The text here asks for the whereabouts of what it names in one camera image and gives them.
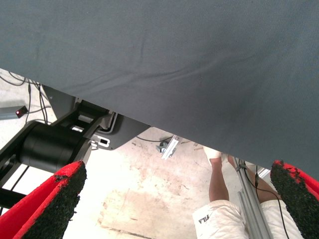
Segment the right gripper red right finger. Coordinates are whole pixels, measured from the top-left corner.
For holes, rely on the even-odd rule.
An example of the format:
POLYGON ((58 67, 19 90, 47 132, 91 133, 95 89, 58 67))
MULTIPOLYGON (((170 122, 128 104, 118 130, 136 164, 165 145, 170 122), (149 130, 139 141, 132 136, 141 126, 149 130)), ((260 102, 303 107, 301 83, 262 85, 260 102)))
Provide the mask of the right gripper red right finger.
POLYGON ((301 169, 276 160, 271 181, 305 239, 319 237, 319 182, 301 169))

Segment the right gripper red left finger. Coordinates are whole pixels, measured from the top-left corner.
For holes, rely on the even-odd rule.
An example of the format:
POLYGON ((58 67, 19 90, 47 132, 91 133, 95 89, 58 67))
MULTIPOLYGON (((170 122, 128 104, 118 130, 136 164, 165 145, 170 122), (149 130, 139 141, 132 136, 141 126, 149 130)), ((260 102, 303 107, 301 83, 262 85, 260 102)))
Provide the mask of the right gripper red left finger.
POLYGON ((61 239, 80 200, 87 171, 72 162, 22 198, 0 218, 2 239, 61 239))

